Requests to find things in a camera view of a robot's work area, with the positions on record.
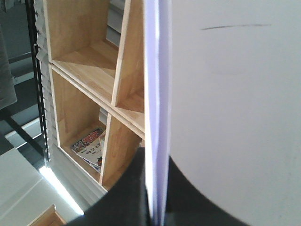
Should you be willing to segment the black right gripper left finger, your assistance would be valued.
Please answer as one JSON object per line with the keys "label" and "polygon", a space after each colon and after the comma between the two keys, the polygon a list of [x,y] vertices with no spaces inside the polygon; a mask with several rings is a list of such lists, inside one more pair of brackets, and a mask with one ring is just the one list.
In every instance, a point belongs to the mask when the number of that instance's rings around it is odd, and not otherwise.
{"label": "black right gripper left finger", "polygon": [[145,187],[145,148],[139,147],[116,184],[68,226],[149,226]]}

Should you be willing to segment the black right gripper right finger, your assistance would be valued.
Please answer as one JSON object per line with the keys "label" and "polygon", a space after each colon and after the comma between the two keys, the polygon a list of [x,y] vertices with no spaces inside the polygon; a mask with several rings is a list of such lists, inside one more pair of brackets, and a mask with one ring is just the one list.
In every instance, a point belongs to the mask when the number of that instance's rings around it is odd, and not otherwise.
{"label": "black right gripper right finger", "polygon": [[245,226],[246,223],[225,212],[182,174],[169,158],[166,200],[166,226]]}

